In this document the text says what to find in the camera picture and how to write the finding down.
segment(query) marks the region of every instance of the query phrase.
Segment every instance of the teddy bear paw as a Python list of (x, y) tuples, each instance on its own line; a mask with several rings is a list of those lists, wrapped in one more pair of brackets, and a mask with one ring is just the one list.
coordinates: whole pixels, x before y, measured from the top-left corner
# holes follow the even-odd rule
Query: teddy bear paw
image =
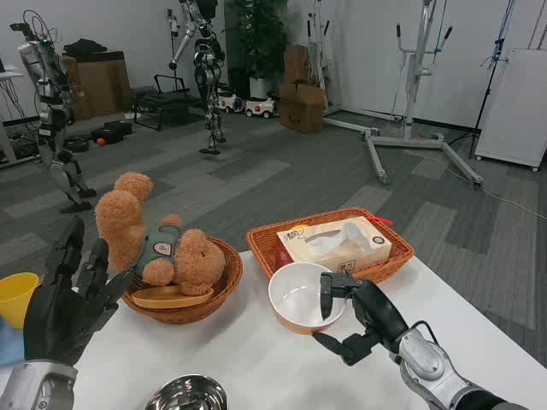
[(211, 291), (208, 284), (179, 284), (180, 293), (187, 296), (207, 295)]
[(143, 281), (154, 286), (167, 286), (173, 280), (173, 263), (165, 259), (149, 262), (143, 270)]

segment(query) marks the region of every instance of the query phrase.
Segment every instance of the blue object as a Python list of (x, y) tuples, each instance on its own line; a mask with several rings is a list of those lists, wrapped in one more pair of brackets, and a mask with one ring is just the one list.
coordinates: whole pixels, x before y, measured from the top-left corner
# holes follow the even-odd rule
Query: blue object
[(23, 331), (16, 330), (0, 316), (0, 367), (10, 366), (25, 359)]

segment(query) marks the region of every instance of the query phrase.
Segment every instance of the ceramic bowl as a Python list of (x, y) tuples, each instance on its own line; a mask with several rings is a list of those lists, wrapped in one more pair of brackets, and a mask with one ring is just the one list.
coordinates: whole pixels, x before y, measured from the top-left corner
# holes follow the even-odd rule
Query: ceramic bowl
[(345, 300), (332, 301), (332, 314), (323, 320), (320, 305), (320, 278), (330, 272), (321, 265), (294, 262), (281, 267), (270, 279), (268, 294), (278, 321), (300, 335), (324, 331), (342, 316)]

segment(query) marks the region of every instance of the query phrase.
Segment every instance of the white table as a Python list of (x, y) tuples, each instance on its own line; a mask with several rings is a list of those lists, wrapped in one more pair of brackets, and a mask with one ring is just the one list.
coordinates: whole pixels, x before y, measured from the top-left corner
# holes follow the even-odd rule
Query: white table
[[(260, 267), (251, 252), (241, 255), (239, 287), (196, 324), (163, 325), (122, 302), (77, 365), (74, 409), (142, 410), (168, 380), (201, 373), (222, 384), (232, 410), (427, 410), (383, 347), (347, 367), (311, 337), (282, 327)], [(462, 375), (530, 410), (546, 408), (547, 370), (418, 259), (381, 288), (409, 324), (430, 323)], [(354, 331), (363, 329), (349, 308), (329, 333)], [(10, 371), (0, 371), (0, 391)]]

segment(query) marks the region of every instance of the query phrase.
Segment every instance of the yellow cup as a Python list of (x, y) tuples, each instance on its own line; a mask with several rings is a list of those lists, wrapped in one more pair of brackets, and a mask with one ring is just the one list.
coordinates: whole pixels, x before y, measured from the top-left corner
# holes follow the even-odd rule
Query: yellow cup
[(39, 283), (35, 273), (16, 273), (0, 280), (0, 316), (14, 329), (22, 329), (32, 293)]

